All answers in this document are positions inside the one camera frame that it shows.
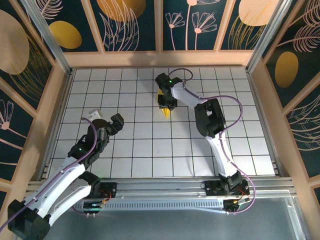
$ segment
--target flower illustration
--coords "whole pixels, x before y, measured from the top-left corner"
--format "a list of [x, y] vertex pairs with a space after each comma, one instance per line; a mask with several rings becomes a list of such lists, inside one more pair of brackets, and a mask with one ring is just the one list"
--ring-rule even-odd
[[186, 28], [185, 28], [185, 50], [188, 50], [188, 28], [189, 28], [189, 16], [191, 6], [196, 5], [205, 5], [205, 4], [216, 4], [220, 0], [186, 0], [186, 3], [189, 5], [188, 12], [186, 15]]
[[0, 99], [0, 129], [7, 130], [10, 126], [10, 120], [14, 112], [14, 104], [8, 101], [5, 102]]
[[179, 12], [179, 13], [175, 12], [172, 15], [171, 15], [170, 12], [168, 12], [168, 13], [165, 14], [165, 19], [166, 19], [166, 22], [168, 23], [169, 28], [170, 28], [172, 46], [173, 46], [173, 50], [175, 51], [176, 47], [175, 47], [175, 42], [174, 42], [174, 36], [173, 36], [173, 33], [172, 33], [172, 29], [178, 28], [178, 27], [182, 27], [182, 26], [184, 26], [186, 24], [186, 22], [183, 21], [183, 17], [181, 15], [181, 12]]
[[195, 5], [203, 5], [203, 4], [215, 4], [220, 2], [220, 0], [186, 0], [186, 2], [189, 4], [189, 6], [195, 6]]
[[[5, 104], [5, 101], [0, 99], [0, 130], [4, 130], [4, 131], [9, 130], [9, 131], [13, 132], [14, 134], [26, 139], [27, 138], [26, 136], [23, 136], [22, 134], [14, 131], [10, 128], [10, 121], [11, 121], [13, 113], [14, 113], [14, 104], [10, 101], [8, 101]], [[0, 138], [0, 142], [7, 144], [11, 147], [14, 147], [16, 149], [22, 150], [22, 147], [17, 146], [11, 142], [8, 142], [4, 139]]]
[[198, 34], [208, 33], [217, 30], [217, 24], [214, 24], [215, 12], [207, 13], [204, 12], [199, 18], [199, 12], [192, 14], [192, 23], [195, 32], [194, 49], [197, 50], [197, 39]]

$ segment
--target black grid line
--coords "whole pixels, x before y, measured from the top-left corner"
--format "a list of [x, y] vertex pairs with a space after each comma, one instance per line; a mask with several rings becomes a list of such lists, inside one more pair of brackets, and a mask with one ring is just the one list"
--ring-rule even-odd
[[[120, 102], [120, 89], [121, 89], [121, 82], [120, 81], [120, 87], [119, 87], [119, 95], [118, 95], [118, 107], [116, 109], [116, 113], [118, 114], [119, 113], [119, 102]], [[112, 148], [112, 156], [111, 156], [111, 165], [110, 165], [110, 178], [111, 178], [111, 175], [112, 175], [112, 164], [114, 162], [114, 152], [115, 152], [115, 144], [116, 144], [116, 138], [114, 138], [114, 141], [113, 141], [113, 148]]]
[[175, 166], [174, 166], [174, 143], [172, 141], [172, 137], [173, 137], [173, 134], [172, 134], [172, 118], [171, 118], [171, 112], [170, 112], [170, 131], [171, 131], [171, 153], [172, 153], [172, 176], [174, 177], [175, 176]]
[[[201, 79], [202, 95], [204, 96], [205, 93], [204, 93], [204, 86], [203, 86], [203, 84], [202, 84], [202, 76], [201, 76], [200, 68], [199, 68], [199, 75], [200, 75], [200, 79]], [[210, 150], [211, 150], [211, 158], [212, 158], [212, 165], [213, 165], [213, 175], [216, 176], [215, 160], [214, 160], [214, 157], [216, 157], [216, 156], [214, 155], [214, 152], [213, 152], [212, 148], [211, 148]]]
[[[217, 77], [217, 72], [216, 72], [216, 68], [214, 68], [214, 74], [215, 74], [215, 81], [216, 81], [216, 85], [218, 87], [218, 92], [219, 92], [219, 95], [221, 95], [221, 92], [220, 92], [220, 88], [219, 88], [219, 83], [218, 83], [218, 77]], [[220, 101], [221, 101], [221, 110], [222, 110], [222, 113], [223, 113], [223, 116], [225, 116], [225, 111], [224, 111], [224, 108], [223, 108], [223, 105], [222, 105], [222, 97], [220, 97]], [[229, 141], [229, 138], [226, 137], [225, 141], [226, 143], [228, 144], [228, 146], [231, 146], [230, 144], [230, 141]], [[212, 158], [212, 161], [213, 161], [213, 167], [215, 166], [215, 161], [217, 162], [217, 158], [214, 154], [212, 154], [214, 156], [214, 159]]]
[[[135, 80], [135, 101], [134, 101], [134, 119], [133, 119], [133, 135], [135, 134], [135, 125], [136, 125], [136, 107], [137, 107], [137, 90], [138, 90], [138, 69], [136, 69], [136, 80]], [[132, 159], [131, 159], [131, 178], [132, 171], [134, 166], [134, 150], [135, 150], [135, 138], [132, 140]]]
[[[253, 136], [253, 137], [246, 137], [246, 136], [233, 136], [233, 137], [226, 137], [226, 139], [244, 139], [244, 138], [248, 138], [248, 139], [264, 139], [263, 136]], [[132, 138], [121, 138], [121, 139], [116, 139], [116, 140], [133, 140], [135, 139], [135, 137], [133, 136]], [[172, 138], [154, 138], [155, 140], [167, 140], [167, 139], [203, 139], [203, 137], [172, 137]], [[151, 138], [137, 138], [137, 140], [151, 140]], [[74, 139], [58, 139], [58, 141], [74, 141]]]
[[[204, 158], [210, 158], [212, 157], [211, 155], [195, 155], [194, 156], [195, 158], [201, 158], [201, 157], [204, 157]], [[234, 157], [270, 157], [269, 154], [255, 154], [255, 155], [235, 155]], [[150, 156], [139, 156], [139, 157], [134, 157], [135, 159], [149, 159]], [[169, 156], [154, 156], [153, 158], [155, 159], [163, 159], [163, 158], [170, 158]], [[184, 156], [176, 156], [175, 158], [184, 158]], [[62, 157], [54, 157], [53, 159], [64, 159]], [[100, 157], [99, 159], [111, 159], [111, 157]], [[130, 159], [130, 157], [127, 157], [127, 156], [120, 156], [120, 157], [117, 157], [117, 159]]]
[[[183, 70], [183, 75], [184, 75], [184, 79], [186, 79], [186, 71]], [[194, 152], [193, 152], [193, 147], [192, 147], [192, 138], [191, 138], [191, 126], [190, 126], [190, 114], [189, 114], [189, 107], [186, 108], [187, 110], [187, 113], [188, 113], [188, 125], [189, 125], [189, 136], [190, 136], [190, 146], [191, 146], [191, 158], [192, 158], [192, 170], [193, 170], [193, 176], [196, 175], [196, 172], [195, 172], [195, 160], [194, 160]]]
[[[88, 83], [88, 86], [86, 87], [86, 93], [85, 93], [85, 98], [84, 98], [84, 103], [83, 103], [83, 108], [82, 108], [82, 113], [81, 113], [81, 116], [83, 116], [84, 114], [84, 110], [85, 110], [85, 105], [86, 105], [86, 100], [87, 100], [87, 92], [88, 92], [88, 89], [89, 89], [89, 83]], [[78, 133], [76, 135], [76, 139], [79, 138], [79, 130], [80, 130], [80, 124], [79, 124], [79, 128], [78, 128]]]
[[[235, 85], [235, 80], [234, 80], [234, 77], [232, 75], [232, 72], [231, 72], [231, 69], [229, 68], [230, 70], [230, 74], [231, 74], [231, 77], [232, 77], [232, 82], [233, 82], [233, 86], [234, 86], [234, 91], [235, 91], [235, 95], [236, 95], [236, 98], [238, 98], [238, 94], [237, 94], [237, 89], [236, 89], [236, 85]], [[251, 146], [250, 146], [250, 143], [249, 143], [249, 139], [248, 139], [248, 134], [247, 134], [247, 130], [246, 130], [246, 125], [245, 125], [245, 122], [244, 122], [244, 118], [242, 117], [242, 124], [243, 124], [243, 127], [244, 127], [244, 131], [245, 131], [245, 138], [246, 138], [246, 141], [248, 143], [248, 146], [249, 146], [249, 150], [250, 150], [250, 153], [251, 153], [251, 160], [252, 160], [252, 164], [253, 164], [253, 169], [254, 169], [254, 172], [255, 172], [255, 175], [257, 175], [257, 171], [256, 171], [256, 166], [255, 166], [255, 161], [254, 161], [254, 158], [252, 157], [252, 151], [251, 151]]]
[[53, 164], [53, 160], [54, 160], [54, 156], [55, 156], [55, 154], [56, 154], [56, 150], [57, 150], [57, 147], [58, 147], [58, 143], [59, 143], [59, 138], [60, 138], [60, 133], [61, 133], [61, 129], [62, 129], [62, 126], [63, 126], [63, 122], [64, 122], [64, 120], [65, 120], [65, 116], [66, 116], [66, 112], [67, 112], [67, 107], [68, 107], [68, 103], [69, 103], [69, 99], [70, 99], [70, 93], [71, 93], [71, 91], [72, 91], [72, 87], [73, 87], [73, 85], [74, 85], [74, 79], [75, 78], [73, 78], [73, 83], [72, 83], [72, 85], [71, 85], [71, 87], [70, 87], [70, 90], [69, 90], [69, 92], [68, 92], [68, 99], [67, 99], [67, 102], [66, 102], [66, 104], [65, 104], [65, 109], [64, 109], [64, 113], [63, 113], [63, 117], [62, 117], [62, 120], [61, 120], [61, 122], [60, 122], [60, 126], [59, 126], [59, 133], [57, 134], [57, 139], [56, 139], [56, 143], [55, 143], [55, 147], [54, 147], [54, 152], [53, 152], [53, 155], [52, 155], [52, 160], [51, 160], [51, 163], [50, 163], [50, 168], [49, 168], [49, 174], [50, 174], [50, 171], [51, 171], [51, 167], [52, 167], [52, 164]]
[[[89, 93], [90, 95], [101, 95], [102, 93]], [[108, 95], [108, 94], [118, 94], [118, 93], [103, 93], [103, 95]], [[135, 92], [125, 92], [121, 94], [136, 94]], [[139, 92], [138, 94], [148, 94], [148, 92]], [[222, 105], [223, 107], [237, 107], [236, 105]], [[246, 107], [255, 107], [256, 105], [243, 105]], [[136, 106], [136, 108], [146, 108], [146, 107], [151, 107], [151, 106]], [[81, 109], [82, 107], [67, 107], [68, 109]], [[111, 108], [134, 108], [134, 106], [103, 106], [103, 109], [111, 109]]]
[[[103, 109], [105, 108], [110, 108], [110, 109], [117, 109], [117, 107], [102, 107]], [[169, 121], [155, 121], [154, 123], [168, 123]], [[181, 120], [181, 121], [172, 121], [173, 123], [188, 123], [189, 121], [185, 120]], [[240, 122], [259, 122], [259, 120], [240, 120]], [[82, 124], [83, 122], [62, 122], [63, 124]], [[152, 121], [137, 121], [136, 123], [152, 123]], [[249, 138], [264, 138], [264, 136], [249, 136]]]
[[151, 128], [151, 136], [152, 136], [152, 140], [151, 140], [151, 161], [152, 161], [152, 164], [151, 164], [151, 177], [153, 178], [154, 177], [154, 85], [155, 85], [155, 81], [156, 80], [152, 80], [152, 128]]

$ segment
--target leaf illustration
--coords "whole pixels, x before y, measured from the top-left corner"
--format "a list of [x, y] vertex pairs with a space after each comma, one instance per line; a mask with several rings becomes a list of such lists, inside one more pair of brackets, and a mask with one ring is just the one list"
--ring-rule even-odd
[[115, 0], [101, 2], [107, 15], [105, 18], [100, 13], [104, 24], [103, 44], [106, 51], [135, 51], [139, 44], [139, 25], [134, 11], [124, 2], [123, 9]]
[[105, 46], [107, 51], [113, 51], [115, 48], [115, 36], [112, 31], [112, 22], [108, 18], [108, 20], [99, 13], [103, 24], [104, 24], [104, 39], [103, 39], [103, 45]]
[[303, 26], [295, 34], [293, 48], [297, 52], [312, 52], [320, 43], [320, 25]]
[[320, 24], [320, 0], [309, 0], [303, 14], [304, 22], [315, 27]]
[[44, 19], [52, 20], [58, 15], [62, 6], [62, 0], [36, 0], [41, 15]]
[[309, 104], [293, 109], [287, 119], [299, 150], [320, 148], [320, 95]]

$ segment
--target grid line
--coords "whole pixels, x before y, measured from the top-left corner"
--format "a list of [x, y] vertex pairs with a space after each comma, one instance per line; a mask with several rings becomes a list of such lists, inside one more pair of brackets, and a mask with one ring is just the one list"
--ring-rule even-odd
[[[205, 96], [205, 93], [204, 93], [204, 85], [203, 85], [203, 82], [202, 82], [202, 76], [201, 76], [200, 68], [199, 68], [199, 75], [200, 75], [200, 79], [201, 79], [202, 95]], [[211, 159], [212, 159], [212, 166], [213, 166], [213, 176], [215, 176], [215, 175], [216, 175], [215, 159], [214, 159], [215, 155], [214, 155], [214, 152], [213, 152], [211, 146], [210, 146], [210, 150], [211, 150]]]
[[[184, 79], [186, 79], [186, 71], [183, 70], [183, 74], [184, 74]], [[193, 152], [193, 147], [192, 147], [192, 138], [191, 138], [191, 126], [190, 126], [190, 114], [189, 114], [189, 107], [186, 107], [187, 113], [188, 113], [188, 122], [189, 122], [189, 136], [190, 136], [190, 146], [191, 146], [191, 157], [192, 157], [192, 170], [193, 170], [193, 176], [196, 175], [195, 172], [195, 160], [194, 160], [194, 152]]]
[[170, 112], [170, 131], [171, 131], [171, 153], [172, 153], [172, 176], [175, 176], [175, 166], [174, 166], [174, 143], [172, 141], [172, 117], [171, 117], [171, 112]]
[[[120, 87], [119, 87], [119, 96], [118, 96], [118, 106], [117, 106], [117, 109], [116, 109], [116, 113], [118, 114], [119, 113], [119, 103], [120, 103], [120, 91], [121, 91], [121, 80], [120, 80]], [[114, 137], [114, 140], [113, 140], [113, 148], [112, 148], [112, 156], [111, 156], [111, 166], [110, 166], [110, 178], [111, 178], [111, 174], [112, 174], [112, 165], [113, 165], [113, 162], [114, 162], [114, 153], [115, 153], [115, 144], [116, 144], [116, 137]]]
[[138, 91], [138, 69], [136, 70], [135, 80], [135, 101], [134, 101], [134, 120], [133, 120], [133, 140], [132, 140], [132, 160], [131, 160], [131, 178], [134, 168], [134, 151], [135, 151], [135, 125], [136, 125], [136, 107], [137, 107], [137, 91]]
[[[152, 77], [154, 76], [154, 68], [152, 68]], [[151, 177], [153, 178], [154, 177], [154, 87], [155, 85], [155, 80], [152, 80], [152, 128], [151, 128], [151, 137], [152, 137], [152, 140], [151, 140]]]
[[[229, 68], [229, 70], [230, 70], [230, 74], [231, 74], [231, 77], [232, 77], [232, 83], [233, 83], [233, 86], [234, 86], [234, 91], [235, 91], [236, 98], [239, 99], [238, 94], [237, 94], [237, 89], [236, 89], [234, 77], [233, 77], [233, 75], [232, 75], [232, 72], [231, 72], [231, 69], [230, 69], [230, 68]], [[244, 118], [243, 118], [243, 116], [242, 116], [241, 118], [242, 118], [242, 124], [243, 124], [244, 131], [245, 131], [246, 141], [247, 141], [247, 143], [248, 143], [249, 150], [250, 150], [250, 153], [251, 153], [251, 160], [252, 160], [252, 164], [253, 164], [253, 169], [254, 169], [255, 175], [257, 175], [257, 170], [256, 170], [254, 158], [252, 157], [253, 154], [252, 154], [251, 146], [250, 146], [249, 139], [248, 139], [248, 133], [247, 133], [247, 130], [246, 130], [246, 125], [245, 125], [245, 123], [244, 123]]]

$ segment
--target cable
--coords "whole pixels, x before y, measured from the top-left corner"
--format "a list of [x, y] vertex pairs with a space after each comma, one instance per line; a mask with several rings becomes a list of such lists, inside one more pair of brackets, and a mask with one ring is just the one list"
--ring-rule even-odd
[[34, 202], [36, 202], [38, 200], [38, 198], [45, 192], [47, 191], [52, 184], [61, 176], [63, 175], [66, 171], [68, 171], [69, 169], [71, 169], [73, 166], [75, 166], [76, 164], [78, 164], [79, 162], [81, 162], [83, 159], [85, 159], [86, 157], [89, 156], [89, 154], [95, 149], [97, 141], [98, 141], [98, 136], [97, 136], [97, 131], [96, 128], [94, 126], [94, 124], [87, 118], [82, 117], [81, 120], [85, 120], [87, 121], [92, 129], [93, 129], [93, 133], [94, 133], [94, 142], [92, 147], [90, 148], [90, 150], [83, 155], [82, 157], [80, 157], [77, 161], [69, 164], [68, 166], [66, 166], [63, 170], [61, 170], [57, 175], [55, 175], [52, 180], [27, 204], [25, 205], [23, 208], [21, 208], [19, 211], [17, 211], [15, 214], [13, 214], [1, 227], [0, 227], [0, 234], [1, 232], [5, 229], [5, 227], [13, 220], [15, 219], [20, 213], [22, 213], [26, 208], [28, 208], [31, 204], [33, 204]]
[[190, 71], [190, 70], [187, 69], [187, 68], [180, 67], [180, 68], [176, 68], [176, 69], [172, 70], [172, 71], [168, 74], [168, 76], [170, 76], [172, 73], [174, 73], [175, 71], [178, 71], [178, 70], [184, 70], [184, 71], [187, 71], [187, 72], [189, 72], [189, 73], [191, 74], [191, 77], [190, 77], [190, 78], [185, 79], [185, 80], [182, 82], [182, 87], [183, 87], [183, 89], [184, 89], [187, 93], [189, 93], [189, 94], [192, 95], [193, 97], [195, 97], [195, 98], [197, 98], [197, 99], [200, 99], [200, 100], [206, 100], [206, 101], [207, 101], [207, 100], [211, 100], [211, 99], [227, 98], [227, 99], [232, 99], [232, 100], [236, 101], [236, 103], [239, 105], [239, 108], [240, 108], [240, 116], [238, 117], [238, 119], [237, 119], [235, 122], [233, 122], [231, 125], [227, 126], [224, 130], [222, 130], [222, 131], [219, 133], [219, 140], [220, 140], [220, 144], [221, 144], [221, 147], [222, 147], [222, 151], [223, 151], [223, 153], [224, 153], [227, 161], [228, 161], [232, 166], [234, 166], [235, 169], [237, 169], [241, 174], [243, 174], [243, 175], [249, 180], [249, 182], [252, 184], [252, 187], [253, 187], [253, 197], [252, 197], [251, 203], [250, 203], [245, 209], [240, 210], [240, 211], [233, 212], [234, 215], [239, 214], [239, 213], [243, 213], [244, 211], [246, 211], [246, 210], [248, 210], [249, 208], [251, 208], [251, 206], [254, 204], [254, 202], [255, 202], [255, 200], [256, 200], [256, 186], [255, 186], [254, 182], [251, 180], [251, 178], [250, 178], [247, 174], [245, 174], [241, 169], [239, 169], [239, 168], [237, 167], [237, 165], [229, 159], [229, 157], [227, 156], [226, 150], [225, 150], [225, 148], [224, 148], [224, 145], [223, 145], [222, 135], [223, 135], [223, 133], [226, 132], [227, 129], [231, 128], [232, 126], [234, 126], [235, 124], [237, 124], [237, 123], [240, 121], [240, 119], [241, 119], [242, 116], [243, 116], [244, 108], [243, 108], [241, 102], [240, 102], [238, 99], [236, 99], [235, 97], [233, 97], [233, 96], [218, 95], [218, 96], [211, 96], [211, 97], [201, 97], [201, 96], [198, 96], [198, 95], [194, 94], [192, 91], [190, 91], [190, 90], [188, 90], [188, 89], [186, 88], [186, 82], [189, 81], [189, 80], [191, 80], [191, 79], [194, 77], [194, 74], [192, 73], [192, 71]]

